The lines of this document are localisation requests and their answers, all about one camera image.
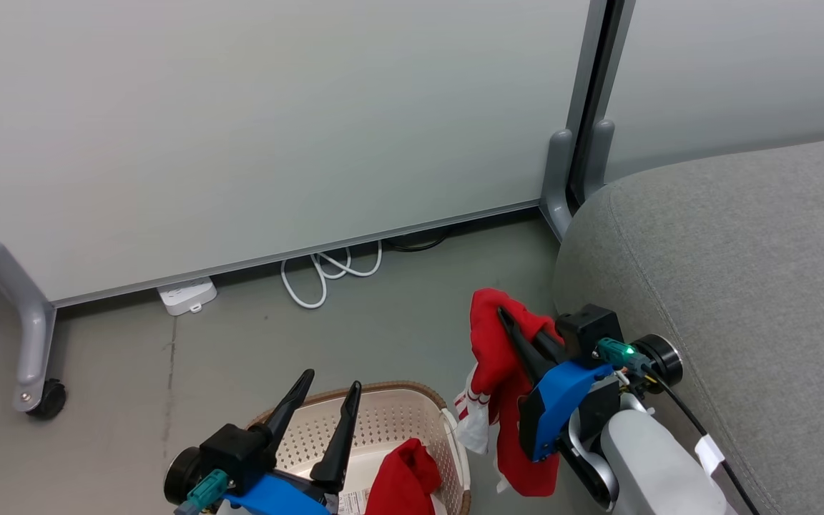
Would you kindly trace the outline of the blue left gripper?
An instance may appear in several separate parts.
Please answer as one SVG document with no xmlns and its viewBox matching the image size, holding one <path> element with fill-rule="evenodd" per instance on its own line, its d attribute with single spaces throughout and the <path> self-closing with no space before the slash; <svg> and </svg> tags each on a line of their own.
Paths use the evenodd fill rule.
<svg viewBox="0 0 824 515">
<path fill-rule="evenodd" d="M 271 414 L 261 423 L 249 426 L 249 431 L 265 438 L 268 452 L 277 452 L 295 411 L 307 398 L 315 375 L 314 369 L 303 371 Z M 344 488 L 362 394 L 362 384 L 354 381 L 341 404 L 340 418 L 329 446 L 311 469 L 311 481 L 285 472 L 268 473 L 242 496 L 229 494 L 229 505 L 251 515 L 335 515 L 334 494 Z"/>
</svg>

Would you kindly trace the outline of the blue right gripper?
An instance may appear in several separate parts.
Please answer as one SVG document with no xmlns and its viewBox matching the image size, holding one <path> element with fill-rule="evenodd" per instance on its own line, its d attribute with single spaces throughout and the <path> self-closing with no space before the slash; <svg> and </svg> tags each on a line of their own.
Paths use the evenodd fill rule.
<svg viewBox="0 0 824 515">
<path fill-rule="evenodd" d="M 530 461 L 543 461 L 556 452 L 556 438 L 592 385 L 612 377 L 615 368 L 604 364 L 588 369 L 568 361 L 568 349 L 554 331 L 539 330 L 530 341 L 506 308 L 498 307 L 497 312 L 532 385 L 526 398 L 518 401 L 519 444 Z"/>
</svg>

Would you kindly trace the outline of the red and white garment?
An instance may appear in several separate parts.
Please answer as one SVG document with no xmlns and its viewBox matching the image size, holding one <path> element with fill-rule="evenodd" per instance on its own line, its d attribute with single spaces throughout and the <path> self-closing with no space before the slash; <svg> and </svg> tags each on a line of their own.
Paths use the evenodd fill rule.
<svg viewBox="0 0 824 515">
<path fill-rule="evenodd" d="M 475 291 L 469 319 L 476 364 L 454 401 L 458 413 L 456 439 L 471 452 L 487 454 L 489 429 L 498 425 L 495 465 L 501 481 L 497 491 L 512 488 L 521 496 L 551 496 L 558 480 L 559 459 L 534 463 L 520 446 L 518 402 L 530 394 L 532 386 L 501 325 L 499 308 L 513 316 L 529 341 L 540 330 L 554 333 L 552 318 L 529 312 L 503 291 Z"/>
</svg>

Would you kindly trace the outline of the white perforated laundry basket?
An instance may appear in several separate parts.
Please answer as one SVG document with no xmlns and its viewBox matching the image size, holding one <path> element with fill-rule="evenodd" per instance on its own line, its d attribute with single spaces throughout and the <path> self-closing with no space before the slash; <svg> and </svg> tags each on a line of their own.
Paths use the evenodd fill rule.
<svg viewBox="0 0 824 515">
<path fill-rule="evenodd" d="M 310 475 L 330 443 L 347 389 L 311 395 L 297 409 L 277 453 L 280 470 Z M 441 485 L 431 494 L 435 515 L 470 515 L 467 450 L 458 443 L 457 421 L 447 403 L 425 385 L 394 381 L 363 385 L 339 515 L 364 515 L 373 483 L 387 454 L 418 439 L 437 463 Z"/>
</svg>

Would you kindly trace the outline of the plain red garment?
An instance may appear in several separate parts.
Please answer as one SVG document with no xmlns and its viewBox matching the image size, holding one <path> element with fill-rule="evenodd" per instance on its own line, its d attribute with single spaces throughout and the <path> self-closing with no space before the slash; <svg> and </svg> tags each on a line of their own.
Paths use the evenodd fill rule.
<svg viewBox="0 0 824 515">
<path fill-rule="evenodd" d="M 437 515 L 431 495 L 441 485 L 435 459 L 421 440 L 410 438 L 386 454 L 364 515 Z"/>
</svg>

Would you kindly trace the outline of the white power strip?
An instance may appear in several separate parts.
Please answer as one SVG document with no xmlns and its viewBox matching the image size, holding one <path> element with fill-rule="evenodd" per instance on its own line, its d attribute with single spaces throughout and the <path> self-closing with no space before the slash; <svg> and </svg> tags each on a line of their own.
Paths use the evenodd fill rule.
<svg viewBox="0 0 824 515">
<path fill-rule="evenodd" d="M 166 311 L 174 317 L 199 313 L 207 303 L 216 299 L 218 290 L 209 277 L 173 283 L 157 288 Z"/>
</svg>

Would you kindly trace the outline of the grey fabric sofa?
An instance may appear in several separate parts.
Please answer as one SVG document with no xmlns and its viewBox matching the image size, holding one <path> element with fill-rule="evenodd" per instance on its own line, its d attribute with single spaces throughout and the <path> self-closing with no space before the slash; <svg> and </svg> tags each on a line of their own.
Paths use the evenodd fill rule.
<svg viewBox="0 0 824 515">
<path fill-rule="evenodd" d="M 680 355 L 676 392 L 762 515 L 824 515 L 824 141 L 645 170 L 564 235 L 559 313 Z"/>
</svg>

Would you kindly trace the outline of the black caster wheel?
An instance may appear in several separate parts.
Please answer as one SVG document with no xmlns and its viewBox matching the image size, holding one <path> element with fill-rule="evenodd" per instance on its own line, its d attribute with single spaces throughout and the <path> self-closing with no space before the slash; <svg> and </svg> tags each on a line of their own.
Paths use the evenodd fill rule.
<svg viewBox="0 0 824 515">
<path fill-rule="evenodd" d="M 44 382 L 39 404 L 26 414 L 39 421 L 52 420 L 62 412 L 67 398 L 65 385 L 59 379 L 48 378 Z"/>
</svg>

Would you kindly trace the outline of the grey partition leg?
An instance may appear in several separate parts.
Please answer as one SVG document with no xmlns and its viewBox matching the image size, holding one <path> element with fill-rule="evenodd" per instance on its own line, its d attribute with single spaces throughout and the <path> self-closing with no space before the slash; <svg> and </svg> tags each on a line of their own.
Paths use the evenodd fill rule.
<svg viewBox="0 0 824 515">
<path fill-rule="evenodd" d="M 31 413 L 43 400 L 57 310 L 3 243 L 0 291 L 19 314 L 21 326 L 12 404 L 20 413 Z"/>
</svg>

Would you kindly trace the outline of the grey partition frame post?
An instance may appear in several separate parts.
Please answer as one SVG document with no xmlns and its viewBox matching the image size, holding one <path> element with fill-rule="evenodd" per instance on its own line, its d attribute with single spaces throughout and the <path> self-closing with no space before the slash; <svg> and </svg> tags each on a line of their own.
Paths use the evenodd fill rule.
<svg viewBox="0 0 824 515">
<path fill-rule="evenodd" d="M 597 61 L 599 38 L 605 32 L 608 3 L 609 0 L 589 2 L 565 128 L 550 137 L 547 147 L 539 209 L 556 240 L 562 239 L 572 221 L 568 203 L 568 180 L 588 95 L 591 94 L 593 69 Z"/>
<path fill-rule="evenodd" d="M 607 118 L 607 109 L 635 4 L 637 0 L 607 0 L 601 31 L 602 42 L 599 44 L 601 54 L 594 65 L 592 98 L 589 102 L 591 111 L 588 117 L 591 126 L 584 154 L 581 188 L 583 201 L 587 201 L 605 185 L 605 170 L 615 132 L 615 123 Z"/>
</svg>

